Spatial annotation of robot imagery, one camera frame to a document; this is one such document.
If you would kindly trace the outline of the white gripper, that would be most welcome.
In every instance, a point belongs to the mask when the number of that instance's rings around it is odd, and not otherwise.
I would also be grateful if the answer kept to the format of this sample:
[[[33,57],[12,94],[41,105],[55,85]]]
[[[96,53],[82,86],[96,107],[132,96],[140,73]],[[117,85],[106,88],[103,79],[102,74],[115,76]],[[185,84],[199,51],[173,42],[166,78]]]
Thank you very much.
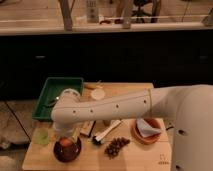
[[[80,127],[77,124],[53,123],[53,130],[58,137],[77,139],[80,134]]]

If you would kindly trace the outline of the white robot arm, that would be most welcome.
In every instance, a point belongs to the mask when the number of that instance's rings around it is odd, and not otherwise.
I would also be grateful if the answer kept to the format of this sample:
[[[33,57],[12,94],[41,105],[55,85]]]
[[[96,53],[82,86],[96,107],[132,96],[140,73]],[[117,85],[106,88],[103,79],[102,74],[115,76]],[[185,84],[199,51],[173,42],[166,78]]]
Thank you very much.
[[[79,122],[154,117],[175,119],[171,171],[213,171],[213,85],[145,89],[88,102],[68,89],[51,112],[60,136]]]

